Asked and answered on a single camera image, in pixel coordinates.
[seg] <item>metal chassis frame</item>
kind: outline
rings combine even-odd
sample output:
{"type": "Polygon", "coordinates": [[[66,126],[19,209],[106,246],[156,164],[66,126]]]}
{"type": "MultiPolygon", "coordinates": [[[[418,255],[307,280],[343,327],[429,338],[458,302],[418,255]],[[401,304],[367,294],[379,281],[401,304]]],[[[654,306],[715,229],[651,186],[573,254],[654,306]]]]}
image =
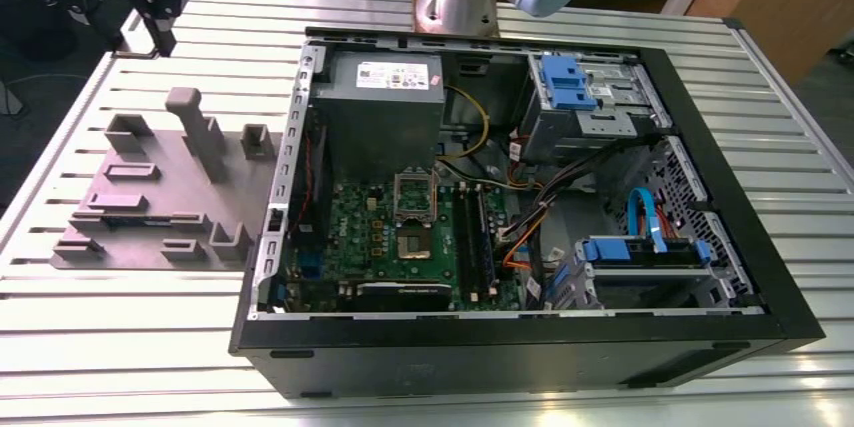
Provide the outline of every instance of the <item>metal chassis frame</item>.
{"type": "MultiPolygon", "coordinates": [[[[566,46],[567,49],[573,50],[590,49],[615,53],[629,52],[638,55],[642,63],[647,66],[662,103],[669,108],[669,113],[679,126],[681,134],[685,134],[686,138],[682,138],[682,142],[695,165],[698,165],[698,174],[705,181],[706,190],[713,195],[713,202],[717,202],[713,210],[721,212],[726,208],[727,214],[722,214],[722,217],[730,219],[731,224],[733,222],[739,224],[730,225],[730,237],[735,239],[735,244],[741,245],[742,258],[753,257],[745,263],[749,268],[750,265],[754,265],[754,270],[751,271],[754,287],[758,287],[758,290],[762,291],[769,313],[767,315],[729,316],[726,323],[722,323],[719,318],[715,318],[717,316],[689,318],[626,318],[619,316],[610,318],[566,318],[555,315],[551,318],[463,318],[453,321],[435,318],[413,319],[410,317],[377,323],[354,317],[339,319],[334,324],[318,322],[316,319],[312,320],[311,318],[310,320],[283,320],[276,318],[278,314],[259,314],[252,309],[256,302],[252,292],[254,287],[258,285],[256,269],[262,268],[267,271],[264,266],[270,263],[270,256],[263,254],[264,245],[268,244],[260,243],[260,257],[256,261],[256,267],[248,269],[244,278],[230,346],[230,352],[234,355],[254,356],[259,355],[259,350],[263,352],[267,349],[306,349],[300,351],[314,351],[312,349],[344,346],[406,348],[453,347],[471,345],[471,343],[489,345],[515,345],[519,343],[542,345],[543,343],[555,342],[569,344],[590,342],[643,343],[651,341],[651,339],[657,339],[657,341],[725,341],[726,343],[734,343],[733,345],[742,346],[753,345],[754,341],[759,342],[758,345],[771,341],[770,344],[765,344],[762,350],[765,352],[782,353],[824,337],[818,321],[791,280],[770,237],[759,223],[758,216],[750,208],[745,192],[738,188],[735,176],[723,161],[723,154],[717,147],[714,138],[705,126],[697,107],[663,51],[623,46],[486,40],[421,34],[405,34],[402,36],[395,33],[378,34],[375,32],[336,29],[310,28],[307,29],[307,36],[310,37],[307,48],[311,48],[312,45],[347,41],[350,43],[363,43],[363,47],[367,49],[372,47],[394,49],[398,46],[418,49],[414,44],[423,40],[434,43],[437,41],[446,42],[457,47],[449,47],[447,50],[455,51],[461,50],[461,45],[467,45],[479,52],[494,51],[495,53],[501,53],[501,47],[509,47],[518,54],[519,50],[537,53],[561,49],[566,46]],[[753,262],[757,258],[763,258],[765,264],[753,262]],[[443,332],[443,335],[429,334],[437,331],[443,332]],[[387,332],[395,332],[394,337],[397,339],[419,340],[401,344],[399,341],[390,340],[387,332]]],[[[314,67],[303,66],[300,72],[306,70],[311,71],[314,67]]],[[[303,73],[298,74],[295,93],[302,90],[299,79],[307,79],[308,77],[308,73],[306,75],[303,73]]],[[[276,196],[278,192],[279,190],[271,195],[271,201],[276,198],[280,199],[276,196]]],[[[742,352],[741,355],[727,357],[726,363],[734,362],[746,353],[747,351],[742,352]]],[[[667,385],[675,385],[690,380],[707,372],[709,369],[709,365],[695,368],[679,375],[678,379],[669,382],[667,385]]]]}

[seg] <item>slotted metal table surface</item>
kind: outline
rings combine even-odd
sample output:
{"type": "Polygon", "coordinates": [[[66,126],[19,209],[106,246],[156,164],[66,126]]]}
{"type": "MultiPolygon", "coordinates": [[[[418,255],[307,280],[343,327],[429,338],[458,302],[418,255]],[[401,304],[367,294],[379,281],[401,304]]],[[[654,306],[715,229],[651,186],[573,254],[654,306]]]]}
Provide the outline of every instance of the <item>slotted metal table surface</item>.
{"type": "Polygon", "coordinates": [[[753,41],[715,19],[499,16],[505,37],[667,50],[828,339],[671,390],[283,400],[226,351],[240,273],[60,271],[51,249],[116,113],[178,129],[163,100],[190,86],[223,130],[280,132],[306,26],[406,31],[410,1],[192,0],[172,58],[104,56],[0,222],[0,423],[854,425],[852,171],[753,41]]]}

